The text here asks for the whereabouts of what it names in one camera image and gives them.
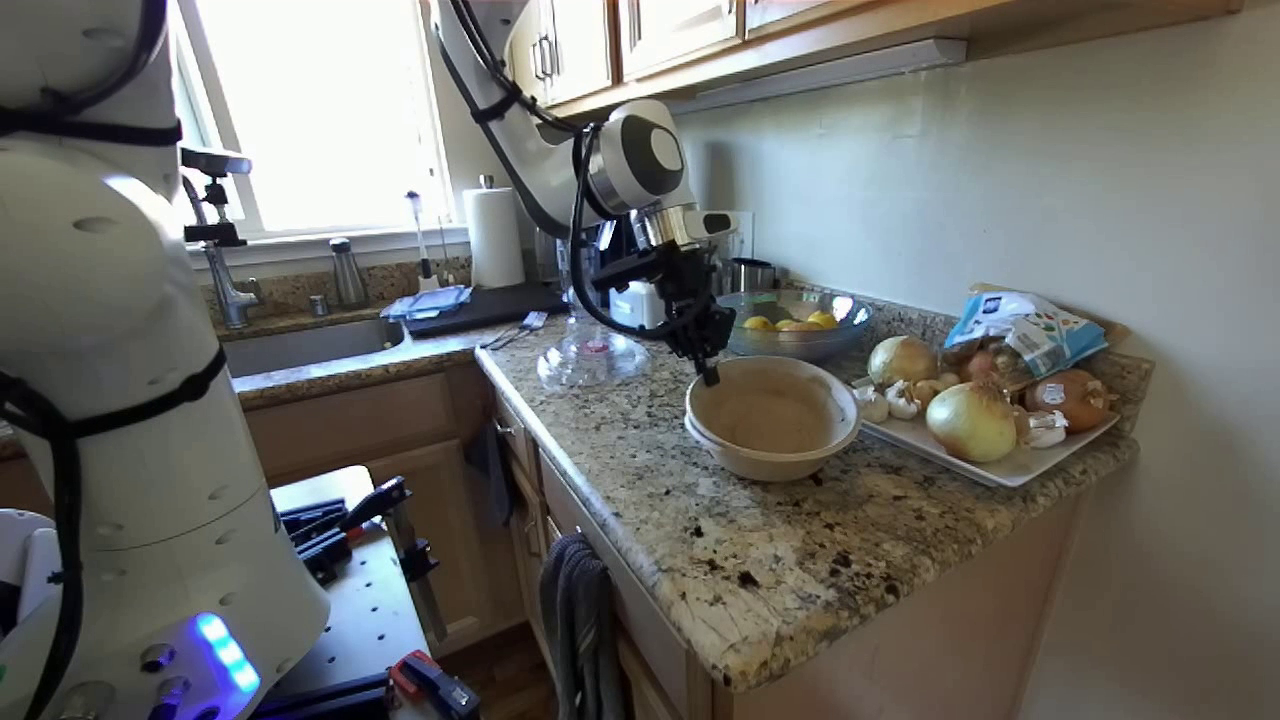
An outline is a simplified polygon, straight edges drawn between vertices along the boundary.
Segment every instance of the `paper towel roll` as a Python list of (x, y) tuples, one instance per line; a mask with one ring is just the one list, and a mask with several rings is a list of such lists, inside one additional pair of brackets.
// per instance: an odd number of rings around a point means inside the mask
[(469, 188), (464, 217), (472, 236), (472, 285), (476, 289), (523, 285), (517, 193)]

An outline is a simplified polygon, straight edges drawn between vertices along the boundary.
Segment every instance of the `upper cabinet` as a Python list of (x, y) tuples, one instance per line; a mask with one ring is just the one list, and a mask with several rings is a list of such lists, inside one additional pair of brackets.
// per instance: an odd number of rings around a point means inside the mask
[(741, 46), (741, 0), (620, 0), (625, 77), (663, 70)]
[(509, 65), (557, 118), (914, 42), (1008, 57), (1235, 11), (1244, 0), (527, 0)]
[(509, 38), (509, 70), (542, 105), (569, 105), (612, 89), (612, 0), (527, 0)]

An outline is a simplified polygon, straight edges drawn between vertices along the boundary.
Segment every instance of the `white wall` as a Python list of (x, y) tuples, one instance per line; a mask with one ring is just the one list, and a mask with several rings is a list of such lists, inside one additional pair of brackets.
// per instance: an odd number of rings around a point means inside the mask
[(1280, 716), (1280, 0), (679, 126), (700, 201), (809, 281), (945, 312), (1039, 289), (1155, 358), (1026, 716)]

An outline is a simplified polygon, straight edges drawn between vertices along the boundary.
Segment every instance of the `kitchen sink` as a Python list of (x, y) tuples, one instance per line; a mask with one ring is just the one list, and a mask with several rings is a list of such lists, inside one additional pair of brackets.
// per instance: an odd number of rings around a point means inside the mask
[(301, 366), (374, 358), (386, 348), (393, 348), (393, 335), (380, 316), (223, 341), (234, 377), (259, 377), (259, 374), (280, 374)]

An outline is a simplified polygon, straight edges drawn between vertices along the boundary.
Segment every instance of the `window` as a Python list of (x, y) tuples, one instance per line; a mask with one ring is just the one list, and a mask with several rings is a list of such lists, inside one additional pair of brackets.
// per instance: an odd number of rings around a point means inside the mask
[(252, 155), (246, 236), (447, 225), (447, 172), (416, 0), (179, 0), (190, 146)]

